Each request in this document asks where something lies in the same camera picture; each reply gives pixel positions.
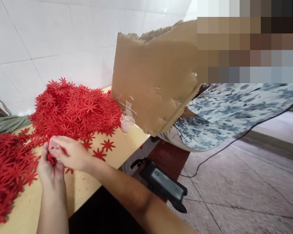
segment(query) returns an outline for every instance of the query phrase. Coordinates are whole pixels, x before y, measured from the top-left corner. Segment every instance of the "torn cardboard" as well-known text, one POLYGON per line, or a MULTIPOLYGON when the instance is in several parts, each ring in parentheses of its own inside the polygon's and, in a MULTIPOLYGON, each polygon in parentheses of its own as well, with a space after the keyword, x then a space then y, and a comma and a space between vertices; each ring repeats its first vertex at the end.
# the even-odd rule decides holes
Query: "torn cardboard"
POLYGON ((198 93, 197 70, 196 20, 141 37, 118 33, 111 96, 137 113, 135 122, 145 133, 156 136, 172 127, 198 93))

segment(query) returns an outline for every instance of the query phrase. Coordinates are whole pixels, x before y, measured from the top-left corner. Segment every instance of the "floral shirt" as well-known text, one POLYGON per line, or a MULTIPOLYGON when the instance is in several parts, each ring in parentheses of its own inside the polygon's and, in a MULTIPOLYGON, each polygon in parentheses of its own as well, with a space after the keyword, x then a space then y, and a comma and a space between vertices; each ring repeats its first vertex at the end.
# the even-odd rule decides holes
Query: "floral shirt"
POLYGON ((200 151, 218 146, 293 104, 293 84, 208 85, 187 105, 197 116, 179 118, 174 124, 183 143, 200 151))

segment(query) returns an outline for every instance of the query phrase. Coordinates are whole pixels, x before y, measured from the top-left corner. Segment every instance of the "plastic cup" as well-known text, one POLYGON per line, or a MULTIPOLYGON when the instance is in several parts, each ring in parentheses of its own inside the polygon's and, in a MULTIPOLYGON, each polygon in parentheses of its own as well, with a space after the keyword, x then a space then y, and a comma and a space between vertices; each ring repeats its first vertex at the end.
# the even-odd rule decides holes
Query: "plastic cup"
POLYGON ((130 127, 134 125, 135 121, 133 117, 124 115, 120 118, 120 129, 122 132, 129 132, 130 127))

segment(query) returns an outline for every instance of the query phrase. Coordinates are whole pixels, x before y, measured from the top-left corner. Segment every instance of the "red paper flower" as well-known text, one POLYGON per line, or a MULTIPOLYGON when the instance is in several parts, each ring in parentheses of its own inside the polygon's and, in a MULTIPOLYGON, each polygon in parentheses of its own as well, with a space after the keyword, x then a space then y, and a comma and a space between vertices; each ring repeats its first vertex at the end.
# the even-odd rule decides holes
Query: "red paper flower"
POLYGON ((84 148, 86 149, 86 150, 88 150, 88 149, 91 149, 91 146, 90 145, 92 145, 92 143, 89 143, 89 140, 84 140, 84 143, 82 143, 82 145, 84 146, 84 148))
POLYGON ((104 150, 104 149, 102 149, 102 150, 100 151, 99 148, 97 149, 97 151, 92 150, 93 153, 94 153, 94 155, 92 155, 92 156, 94 156, 94 157, 96 157, 96 158, 99 158, 99 159, 105 161, 105 159, 104 159, 103 157, 106 156, 106 154, 103 154, 103 150, 104 150))
MULTIPOLYGON (((36 180, 39 157, 31 152, 32 148, 49 141, 51 136, 68 136, 75 140, 83 139, 83 145, 89 149, 94 133, 114 134, 120 126, 122 111, 118 103, 101 89, 90 89, 84 85, 78 87, 65 78, 60 82, 51 81, 45 91, 35 98, 36 111, 30 116, 34 131, 28 134, 28 128, 16 134, 0 135, 0 222, 6 222, 5 216, 11 211, 11 205, 23 186, 36 180)), ((112 151, 112 142, 105 142, 94 157, 103 158, 104 148, 112 151)), ((47 155, 52 165, 56 159, 47 155)))
POLYGON ((102 149, 106 149, 106 151, 108 151, 109 149, 111 150, 111 151, 113 151, 112 150, 112 147, 114 147, 115 148, 115 146, 113 146, 112 144, 114 143, 113 141, 112 142, 110 142, 110 139, 108 139, 107 141, 105 141, 105 140, 103 140, 104 141, 104 143, 101 143, 101 145, 103 145, 103 147, 102 147, 102 149))

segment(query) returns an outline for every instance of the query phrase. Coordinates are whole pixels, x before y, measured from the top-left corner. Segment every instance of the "table surface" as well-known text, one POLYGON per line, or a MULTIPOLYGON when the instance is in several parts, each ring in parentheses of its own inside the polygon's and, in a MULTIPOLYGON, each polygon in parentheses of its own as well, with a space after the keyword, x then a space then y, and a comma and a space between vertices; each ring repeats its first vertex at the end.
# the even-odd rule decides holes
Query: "table surface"
MULTIPOLYGON (((105 92, 110 90, 111 87, 103 89, 105 92)), ((133 125, 128 133, 123 133, 120 128, 116 129, 113 137, 106 136, 106 134, 95 133, 95 139, 93 139, 92 149, 88 151, 92 153, 92 150, 100 148, 103 140, 110 139, 114 142, 116 148, 113 151, 108 151, 105 157, 106 162, 114 168, 119 168, 149 137, 138 126, 133 125)), ((36 155, 39 156, 42 147, 35 148, 36 155)), ((74 171, 71 175, 70 172, 65 174, 66 192, 67 192, 67 208, 68 216, 70 217, 75 211, 77 211, 101 186, 101 184, 90 175, 74 171)), ((38 180, 35 180, 31 186, 24 186, 24 192, 19 193, 13 204, 13 209, 7 217, 5 224, 0 224, 1 233, 22 233, 33 234, 36 233, 40 202, 41 202, 42 188, 38 180)))

